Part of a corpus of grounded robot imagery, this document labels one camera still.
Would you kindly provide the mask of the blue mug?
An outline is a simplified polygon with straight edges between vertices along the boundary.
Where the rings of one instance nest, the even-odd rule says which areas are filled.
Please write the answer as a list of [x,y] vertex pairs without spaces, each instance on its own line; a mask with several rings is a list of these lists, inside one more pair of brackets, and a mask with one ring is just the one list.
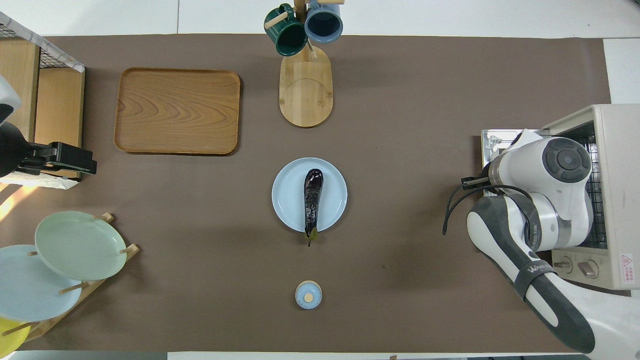
[[344,0],[308,0],[304,28],[314,43],[328,44],[343,34],[340,6]]

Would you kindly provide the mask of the dark purple eggplant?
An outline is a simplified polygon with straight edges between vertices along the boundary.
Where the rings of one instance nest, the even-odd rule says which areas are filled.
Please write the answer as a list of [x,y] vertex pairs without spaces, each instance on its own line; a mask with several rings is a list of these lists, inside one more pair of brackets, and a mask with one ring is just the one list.
[[312,168],[305,176],[303,183],[304,200],[304,232],[307,246],[318,237],[318,212],[323,189],[323,172],[318,168]]

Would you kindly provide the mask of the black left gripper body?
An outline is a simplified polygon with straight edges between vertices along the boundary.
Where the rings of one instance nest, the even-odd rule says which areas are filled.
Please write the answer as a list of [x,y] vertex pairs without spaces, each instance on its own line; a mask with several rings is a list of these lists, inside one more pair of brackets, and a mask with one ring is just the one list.
[[27,152],[20,160],[20,168],[38,169],[41,171],[59,172],[62,170],[75,171],[76,160],[87,160],[87,151],[64,142],[51,142],[48,145],[29,142]]

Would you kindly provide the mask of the wooden plate rack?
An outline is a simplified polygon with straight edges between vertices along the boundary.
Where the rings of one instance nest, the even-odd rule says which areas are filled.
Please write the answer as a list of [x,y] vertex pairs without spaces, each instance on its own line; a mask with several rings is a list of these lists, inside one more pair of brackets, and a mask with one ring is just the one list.
[[[94,216],[94,218],[97,218],[99,220],[103,220],[106,223],[109,223],[111,226],[112,226],[112,224],[111,224],[112,220],[114,219],[113,215],[110,214],[109,212],[106,212],[105,214],[100,215],[100,216]],[[36,247],[35,247],[35,240],[34,240],[34,244],[32,244],[32,246],[34,246],[35,250],[31,251],[30,253],[28,253],[28,255],[29,256],[38,256],[38,254],[36,252]],[[137,255],[139,250],[140,249],[136,244],[126,244],[126,248],[122,250],[122,253],[126,254],[126,262],[128,262],[135,255]],[[75,289],[81,289],[81,294],[80,294],[80,297],[78,298],[77,303],[70,310],[68,310],[67,312],[65,312],[65,313],[63,313],[63,314],[61,314],[61,315],[59,315],[57,317],[53,317],[53,318],[46,319],[46,320],[43,320],[43,321],[29,322],[30,323],[30,332],[29,332],[29,335],[26,337],[25,342],[32,341],[32,340],[37,339],[39,337],[43,337],[43,335],[45,335],[49,330],[51,330],[55,325],[57,325],[57,323],[59,323],[62,319],[64,319],[64,317],[66,317],[74,308],[76,308],[78,305],[80,305],[80,303],[82,303],[82,301],[84,301],[87,297],[89,297],[94,291],[96,291],[96,289],[98,289],[98,287],[100,287],[109,278],[105,278],[103,280],[97,280],[97,281],[78,281],[77,280],[78,281],[77,285],[74,285],[73,287],[69,287],[69,288],[66,288],[66,289],[62,289],[60,291],[60,294],[65,294],[65,293],[73,291]]]

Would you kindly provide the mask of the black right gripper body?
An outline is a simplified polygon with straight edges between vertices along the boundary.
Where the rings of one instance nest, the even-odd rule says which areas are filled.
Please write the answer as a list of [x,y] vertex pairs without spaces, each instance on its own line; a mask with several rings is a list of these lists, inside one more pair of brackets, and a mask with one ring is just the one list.
[[464,191],[470,191],[473,189],[479,189],[484,186],[489,186],[490,180],[487,176],[478,175],[475,177],[464,177],[461,179],[461,187]]

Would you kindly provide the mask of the beige toaster oven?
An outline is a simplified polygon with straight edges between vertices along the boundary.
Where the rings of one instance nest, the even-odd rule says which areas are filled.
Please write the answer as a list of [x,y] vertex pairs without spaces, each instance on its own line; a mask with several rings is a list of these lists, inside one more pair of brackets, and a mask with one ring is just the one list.
[[[607,249],[579,244],[551,251],[551,259],[572,260],[571,273],[558,272],[565,280],[640,291],[640,104],[590,105],[544,128],[551,136],[578,142],[588,126],[594,128],[598,146]],[[578,269],[578,262],[589,259],[598,264],[596,279],[586,278]]]

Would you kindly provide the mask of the dark green mug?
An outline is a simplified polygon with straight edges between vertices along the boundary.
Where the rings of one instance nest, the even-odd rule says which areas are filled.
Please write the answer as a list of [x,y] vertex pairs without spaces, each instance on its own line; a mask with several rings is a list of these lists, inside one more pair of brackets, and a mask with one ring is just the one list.
[[288,3],[280,4],[265,16],[263,29],[274,43],[275,50],[284,57],[298,54],[308,42],[303,23]]

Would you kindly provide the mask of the glass oven door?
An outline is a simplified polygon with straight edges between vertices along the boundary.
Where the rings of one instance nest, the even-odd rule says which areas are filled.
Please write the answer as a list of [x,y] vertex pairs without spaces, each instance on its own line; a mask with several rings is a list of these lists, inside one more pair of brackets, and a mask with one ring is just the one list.
[[528,131],[525,134],[526,144],[551,136],[548,129],[483,129],[480,136],[482,171],[484,172],[490,162],[517,142],[523,131]]

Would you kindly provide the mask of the yellow plate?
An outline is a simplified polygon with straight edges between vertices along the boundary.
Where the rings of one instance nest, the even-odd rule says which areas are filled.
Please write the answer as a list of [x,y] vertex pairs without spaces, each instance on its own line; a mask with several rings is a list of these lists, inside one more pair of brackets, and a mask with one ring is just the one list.
[[0,359],[16,351],[25,342],[30,330],[30,322],[0,317]]

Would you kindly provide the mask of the large light blue plate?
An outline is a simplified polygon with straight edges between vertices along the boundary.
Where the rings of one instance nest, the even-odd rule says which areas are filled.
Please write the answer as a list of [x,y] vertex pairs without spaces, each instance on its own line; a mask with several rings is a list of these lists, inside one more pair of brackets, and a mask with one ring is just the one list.
[[80,298],[79,284],[49,269],[30,244],[0,248],[0,317],[18,322],[40,322],[68,312]]

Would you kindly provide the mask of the small blue lidded jar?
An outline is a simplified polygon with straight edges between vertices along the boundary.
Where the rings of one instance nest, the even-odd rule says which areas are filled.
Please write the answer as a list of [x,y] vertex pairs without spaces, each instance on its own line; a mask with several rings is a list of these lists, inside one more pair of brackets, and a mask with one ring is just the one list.
[[304,310],[313,310],[322,303],[322,287],[313,280],[300,282],[294,292],[295,303]]

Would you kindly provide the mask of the rectangular wooden tray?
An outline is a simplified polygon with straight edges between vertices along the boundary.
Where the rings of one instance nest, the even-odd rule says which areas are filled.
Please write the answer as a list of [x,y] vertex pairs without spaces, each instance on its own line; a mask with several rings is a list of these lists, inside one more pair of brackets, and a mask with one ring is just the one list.
[[113,141],[131,154],[227,156],[239,139],[234,71],[133,67],[118,84]]

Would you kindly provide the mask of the light blue round plate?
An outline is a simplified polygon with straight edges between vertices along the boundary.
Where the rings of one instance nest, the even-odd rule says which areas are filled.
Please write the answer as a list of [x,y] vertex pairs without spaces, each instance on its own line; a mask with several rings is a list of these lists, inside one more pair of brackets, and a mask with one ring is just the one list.
[[276,176],[271,200],[282,223],[302,233],[305,230],[304,180],[311,169],[322,171],[324,177],[318,201],[318,232],[331,228],[342,217],[348,202],[345,178],[333,164],[316,157],[291,161]]

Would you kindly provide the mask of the brown table mat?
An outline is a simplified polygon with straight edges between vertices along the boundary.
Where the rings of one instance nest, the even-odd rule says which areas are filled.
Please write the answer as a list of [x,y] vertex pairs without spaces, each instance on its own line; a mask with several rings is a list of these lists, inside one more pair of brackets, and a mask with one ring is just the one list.
[[[0,246],[34,243],[59,211],[114,214],[139,246],[114,278],[23,350],[566,353],[467,235],[484,129],[538,129],[610,102],[601,39],[344,36],[323,46],[334,106],[313,129],[279,108],[265,34],[52,37],[86,66],[83,141],[96,175],[39,187],[0,220]],[[114,144],[121,73],[222,69],[241,79],[229,156],[142,155]],[[340,219],[307,246],[272,187],[299,158],[345,179]],[[322,301],[305,310],[297,286]]]

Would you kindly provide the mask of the wooden mug tree stand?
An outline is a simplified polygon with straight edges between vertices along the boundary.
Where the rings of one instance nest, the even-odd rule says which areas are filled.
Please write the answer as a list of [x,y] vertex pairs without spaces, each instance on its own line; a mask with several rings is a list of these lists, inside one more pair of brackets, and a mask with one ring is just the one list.
[[[308,0],[293,1],[295,16],[305,26]],[[283,56],[279,70],[279,109],[286,120],[300,128],[320,125],[334,104],[330,59],[313,43],[308,37],[300,52]]]

